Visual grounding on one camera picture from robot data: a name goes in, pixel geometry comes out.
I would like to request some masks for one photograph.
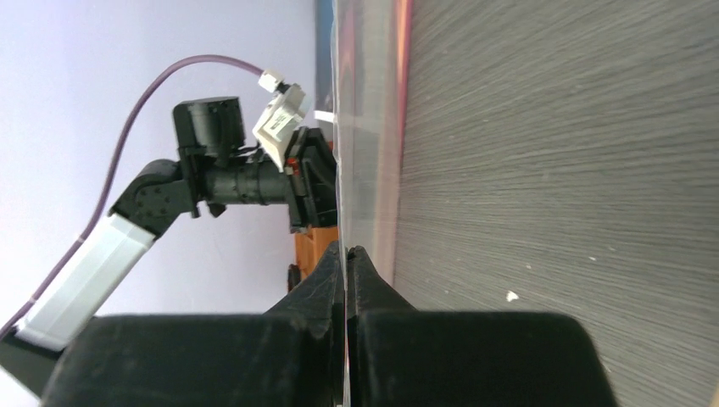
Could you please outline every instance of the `cable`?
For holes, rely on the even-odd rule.
[[[181,59],[174,64],[170,65],[166,70],[164,70],[157,79],[153,81],[153,83],[148,86],[148,88],[145,90],[145,92],[140,96],[139,99],[137,99],[137,102],[135,103],[135,106],[130,111],[130,114],[127,116],[127,119],[125,120],[125,125],[122,126],[122,131],[120,132],[120,137],[117,140],[117,145],[114,148],[112,159],[110,160],[110,166],[108,168],[108,174],[105,176],[105,182],[103,184],[103,190],[100,192],[100,198],[98,199],[98,203],[95,205],[95,210],[92,212],[92,216],[90,217],[90,220],[87,222],[87,226],[85,226],[85,230],[82,231],[80,236],[75,240],[74,243],[70,246],[67,252],[63,255],[63,257],[60,258],[58,263],[53,267],[52,270],[50,270],[50,273],[45,277],[45,279],[40,283],[40,286],[38,286],[37,290],[32,294],[30,299],[27,300],[27,302],[18,309],[15,314],[10,317],[10,319],[3,325],[2,328],[0,328],[0,340],[5,338],[12,330],[15,324],[20,321],[20,319],[27,314],[27,312],[32,308],[32,305],[37,301],[38,298],[47,290],[47,288],[50,286],[50,284],[53,282],[55,277],[58,276],[59,272],[67,265],[68,261],[70,261],[70,258],[72,258],[73,255],[77,252],[77,250],[82,246],[82,244],[87,240],[87,238],[90,236],[90,233],[95,228],[95,226],[100,221],[100,217],[103,214],[103,210],[105,207],[105,204],[108,202],[108,195],[110,194],[110,188],[112,187],[112,183],[114,180],[115,173],[117,172],[118,163],[120,162],[120,156],[122,154],[122,149],[125,146],[125,142],[127,141],[127,136],[130,134],[130,129],[132,128],[132,125],[135,123],[135,119],[137,118],[137,115],[140,113],[140,110],[142,109],[142,106],[145,105],[145,103],[150,99],[150,97],[153,95],[153,93],[159,88],[162,83],[167,80],[167,78],[170,77],[170,75],[174,74],[178,70],[192,65],[192,64],[199,64],[202,62],[213,62],[218,64],[227,64],[232,65],[237,68],[240,68],[242,70],[246,70],[247,72],[260,76],[262,75],[263,70],[258,68],[255,65],[252,65],[248,62],[242,61],[240,59],[225,57],[222,55],[195,55],[193,57],[188,57],[185,59]]]
[[[237,150],[238,156],[244,156],[247,153],[254,153],[259,150],[259,142],[256,142],[252,147],[243,147]]]

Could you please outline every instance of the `robotic arm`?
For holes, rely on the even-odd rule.
[[[335,226],[337,164],[319,129],[297,128],[302,90],[277,78],[260,78],[260,85],[277,90],[254,128],[262,148],[244,146],[237,98],[175,106],[179,161],[159,159],[142,169],[20,321],[15,337],[52,351],[65,348],[179,215],[199,217],[200,201],[214,217],[228,204],[286,204],[291,232]]]

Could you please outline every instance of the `white connector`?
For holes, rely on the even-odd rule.
[[[274,70],[266,70],[259,77],[259,85],[269,93],[274,93],[285,77]]]
[[[285,150],[292,134],[307,114],[309,100],[305,96],[297,84],[289,86],[284,93],[277,93],[252,129],[257,141],[280,172],[284,171]]]

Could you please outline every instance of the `orange part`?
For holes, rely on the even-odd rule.
[[[294,234],[296,265],[304,280],[315,269],[327,246],[339,238],[337,227],[311,228]]]

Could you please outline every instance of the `white wall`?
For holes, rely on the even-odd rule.
[[[159,72],[220,53],[279,70],[312,95],[314,32],[312,0],[0,0],[0,319],[85,225],[123,121]],[[249,131],[269,97],[255,81],[215,64],[170,78],[140,114],[110,202],[147,162],[176,157],[175,104],[237,95]],[[101,313],[261,312],[286,291],[287,223],[284,206],[183,215]],[[2,374],[0,404],[36,401]]]

